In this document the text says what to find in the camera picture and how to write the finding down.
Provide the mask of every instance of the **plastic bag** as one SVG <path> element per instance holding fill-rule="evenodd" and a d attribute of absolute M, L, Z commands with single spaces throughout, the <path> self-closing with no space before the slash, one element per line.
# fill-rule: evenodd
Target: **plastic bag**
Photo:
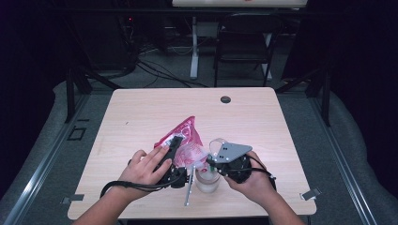
<path fill-rule="evenodd" d="M 177 167 L 189 168 L 192 165 L 196 170 L 203 170 L 207 167 L 206 159 L 208 152 L 202 145 L 200 136 L 194 126 L 195 117 L 190 116 L 181 124 L 171 130 L 166 136 L 155 143 L 155 147 L 161 145 L 169 145 L 170 141 L 175 137 L 182 137 L 181 145 L 176 150 L 176 156 L 173 164 Z"/>

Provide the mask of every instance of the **desk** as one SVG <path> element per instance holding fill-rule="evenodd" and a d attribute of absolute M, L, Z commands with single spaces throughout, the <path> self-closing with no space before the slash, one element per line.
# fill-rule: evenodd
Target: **desk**
<path fill-rule="evenodd" d="M 174 7 L 304 8 L 307 0 L 173 0 Z"/>
<path fill-rule="evenodd" d="M 231 98 L 222 103 L 221 97 Z M 299 194 L 308 191 L 295 145 L 271 88 L 172 88 L 119 89 L 110 100 L 93 144 L 68 216 L 78 218 L 100 197 L 102 188 L 116 180 L 139 149 L 153 144 L 187 117 L 204 146 L 216 138 L 248 144 L 276 177 L 278 192 L 299 215 L 316 211 L 314 200 Z M 224 179 L 211 194 L 192 185 L 190 205 L 184 206 L 187 186 L 153 192 L 132 202 L 120 218 L 229 218 L 266 216 L 257 204 L 232 190 Z"/>
<path fill-rule="evenodd" d="M 177 8 L 305 8 L 307 0 L 173 0 Z M 199 55 L 197 49 L 196 18 L 192 18 L 191 79 L 197 79 Z"/>

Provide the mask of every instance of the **gray carpet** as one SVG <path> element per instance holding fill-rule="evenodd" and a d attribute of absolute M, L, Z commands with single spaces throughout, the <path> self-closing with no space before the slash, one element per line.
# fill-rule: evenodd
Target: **gray carpet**
<path fill-rule="evenodd" d="M 268 83 L 271 87 L 276 88 L 283 85 L 280 77 L 290 45 L 291 39 L 289 37 L 280 41 L 271 67 L 273 80 Z M 182 53 L 187 52 L 187 49 L 178 50 Z M 195 82 L 206 86 L 213 84 L 212 51 L 212 46 L 205 44 L 200 50 L 199 78 Z M 179 79 L 189 80 L 190 52 L 178 54 L 170 51 L 166 55 L 163 52 L 151 51 L 141 55 L 140 59 L 153 65 L 158 70 L 165 71 L 153 63 L 160 64 Z M 234 71 L 237 76 L 231 76 L 231 71 Z M 232 70 L 225 66 L 221 70 L 221 76 L 223 79 L 220 80 L 220 86 L 260 86 L 262 84 L 261 70 L 253 71 L 252 66 L 234 67 Z M 154 75 L 148 75 L 139 67 L 128 76 L 112 81 L 127 88 L 186 87 L 181 82 L 157 79 Z M 85 128 L 84 136 L 80 141 L 68 141 L 68 137 L 63 138 L 64 141 L 60 146 L 59 155 L 36 198 L 28 207 L 22 224 L 71 223 L 67 217 L 69 206 L 60 202 L 64 197 L 73 194 L 77 187 L 112 94 L 109 88 L 103 84 L 96 81 L 91 81 L 91 83 L 95 90 L 89 96 L 81 113 L 76 117 L 77 120 L 72 124 L 77 128 Z M 299 85 L 290 93 L 280 94 L 278 99 L 310 188 L 319 188 L 323 192 L 315 201 L 317 212 L 311 216 L 311 223 L 362 224 L 357 208 L 336 166 L 329 139 L 321 122 L 316 118 L 317 112 L 311 106 L 310 100 L 303 94 L 303 87 L 305 87 L 305 84 Z M 63 128 L 67 112 L 65 90 L 64 83 L 55 87 L 56 102 L 47 124 L 14 184 L 0 202 L 2 223 L 6 221 L 10 210 L 17 202 L 36 167 L 50 151 L 54 145 L 54 140 Z M 376 221 L 378 224 L 398 224 L 395 216 L 398 215 L 398 202 L 376 182 L 372 169 L 366 163 L 366 148 L 361 139 L 360 131 L 342 102 L 335 96 L 332 96 L 330 103 L 330 122 L 336 139 L 344 151 L 353 174 L 358 179 Z"/>

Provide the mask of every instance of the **floor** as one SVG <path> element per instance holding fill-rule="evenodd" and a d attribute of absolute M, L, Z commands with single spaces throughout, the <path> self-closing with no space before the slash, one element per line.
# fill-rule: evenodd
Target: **floor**
<path fill-rule="evenodd" d="M 125 88 L 212 86 L 213 40 L 201 40 L 204 42 L 200 47 L 199 75 L 195 81 L 189 79 L 191 49 L 177 45 L 170 47 L 168 53 L 157 50 L 142 53 L 139 56 L 139 67 L 129 75 L 116 77 L 111 81 Z M 281 75 L 293 40 L 294 37 L 286 36 L 281 37 L 278 42 L 271 66 L 272 81 L 268 83 L 272 88 L 284 84 Z M 222 67 L 220 73 L 221 86 L 262 84 L 261 69 L 253 70 L 253 67 L 245 66 Z M 111 76 L 112 72 L 101 72 L 101 75 Z M 159 75 L 167 76 L 167 79 L 160 78 Z M 67 113 L 66 86 L 60 83 L 55 87 L 56 101 L 49 119 L 20 174 L 0 202 L 2 223 L 71 223 L 67 216 L 69 205 L 65 198 L 74 194 L 112 94 L 112 90 L 100 82 L 90 82 L 94 88 L 93 93 L 83 96 L 76 92 L 77 113 L 68 124 L 64 123 Z M 303 93 L 305 86 L 306 83 L 302 83 L 288 93 L 279 94 L 278 100 L 310 187 L 322 191 L 315 201 L 317 212 L 310 216 L 311 223 L 398 224 L 395 217 L 398 215 L 398 203 L 375 181 L 373 171 L 366 163 L 366 148 L 358 127 L 344 104 L 332 95 L 331 127 L 325 127 L 319 118 L 319 100 L 306 98 Z M 69 139 L 73 128 L 85 129 L 81 140 Z M 354 180 L 347 179 L 346 177 L 351 177 L 347 173 L 351 173 Z M 363 195 L 363 201 L 356 200 L 361 197 L 360 194 Z M 302 219 L 307 224 L 310 223 L 307 217 Z M 179 220 L 173 221 L 173 224 L 202 222 Z M 133 221 L 131 224 L 150 222 Z"/>

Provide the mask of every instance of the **person's left hand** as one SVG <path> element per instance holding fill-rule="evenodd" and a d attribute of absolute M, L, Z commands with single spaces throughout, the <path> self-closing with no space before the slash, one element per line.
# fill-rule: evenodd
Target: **person's left hand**
<path fill-rule="evenodd" d="M 169 158 L 165 160 L 156 171 L 154 171 L 168 150 L 169 146 L 158 146 L 149 154 L 147 154 L 144 150 L 137 151 L 118 180 L 129 181 L 142 185 L 155 185 L 161 180 L 172 164 L 172 160 Z M 128 198 L 130 202 L 149 194 L 149 192 L 135 188 L 120 188 L 124 189 L 123 192 L 126 194 L 125 197 Z"/>

